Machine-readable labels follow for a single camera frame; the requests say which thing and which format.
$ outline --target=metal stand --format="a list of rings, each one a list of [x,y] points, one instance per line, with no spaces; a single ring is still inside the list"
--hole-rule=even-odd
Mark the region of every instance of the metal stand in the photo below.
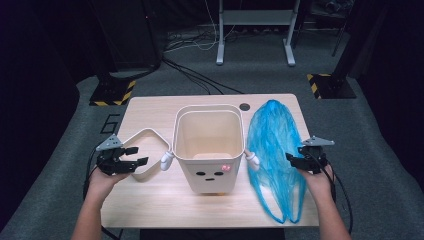
[[[287,63],[295,66],[295,60],[291,47],[294,25],[300,0],[296,0],[291,10],[226,10],[224,11],[223,0],[219,0],[219,45],[216,64],[224,63],[224,25],[288,25],[287,39],[283,40],[286,51]]]

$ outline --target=black curtain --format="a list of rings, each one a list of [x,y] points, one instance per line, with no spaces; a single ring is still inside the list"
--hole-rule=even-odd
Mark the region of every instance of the black curtain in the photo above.
[[[391,1],[358,82],[382,135],[424,189],[424,5]]]
[[[0,1],[0,36],[3,229],[62,137],[79,92],[28,1]]]

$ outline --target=dark background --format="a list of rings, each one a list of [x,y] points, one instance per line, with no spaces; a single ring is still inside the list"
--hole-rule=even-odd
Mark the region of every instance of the dark background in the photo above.
[[[158,2],[165,9],[162,13],[167,17],[161,19],[167,30],[209,21],[203,1]],[[218,1],[208,2],[211,12],[216,13]],[[226,2],[235,9],[239,4]],[[256,2],[245,1],[244,6],[258,8]],[[273,1],[260,2],[264,8],[285,7]],[[370,63],[358,82],[384,138],[422,187],[424,29],[420,24],[424,9],[418,0],[389,3]],[[92,6],[83,0],[72,4],[48,0],[0,3],[1,228],[49,160],[72,118],[79,100],[76,84],[95,75],[75,16],[86,22],[96,43],[95,51],[88,54],[102,59],[100,64],[108,71],[117,71]]]

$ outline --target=wooden table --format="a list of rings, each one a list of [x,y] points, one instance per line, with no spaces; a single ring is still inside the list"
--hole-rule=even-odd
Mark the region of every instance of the wooden table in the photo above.
[[[175,117],[182,107],[199,104],[239,106],[242,103],[250,105],[250,110],[242,111],[246,137],[253,114],[270,99],[278,100],[290,109],[301,138],[308,139],[308,129],[293,94],[135,97],[128,104],[118,138],[124,142],[141,129],[152,128],[172,146]],[[150,157],[149,161],[158,161],[164,154],[163,146],[155,148],[155,144],[148,146],[146,154]],[[265,192],[264,197],[272,211],[278,213],[270,192]],[[168,171],[161,171],[157,166],[149,177],[141,181],[130,176],[119,182],[103,204],[102,225],[113,228],[301,227],[318,226],[318,215],[307,191],[299,223],[287,220],[279,224],[271,219],[249,183],[244,157],[234,190],[221,196],[192,192],[178,161],[174,159]]]

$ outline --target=black equipment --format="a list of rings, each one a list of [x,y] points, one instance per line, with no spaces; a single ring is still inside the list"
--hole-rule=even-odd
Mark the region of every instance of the black equipment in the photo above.
[[[138,147],[113,148],[103,150],[97,157],[97,166],[107,175],[119,173],[132,173],[139,166],[147,164],[148,157],[137,159],[137,161],[121,161],[122,155],[131,155],[138,152]]]
[[[286,153],[287,160],[290,161],[292,167],[317,174],[321,172],[322,167],[327,166],[327,158],[321,146],[303,146],[297,149],[304,156],[303,158]]]

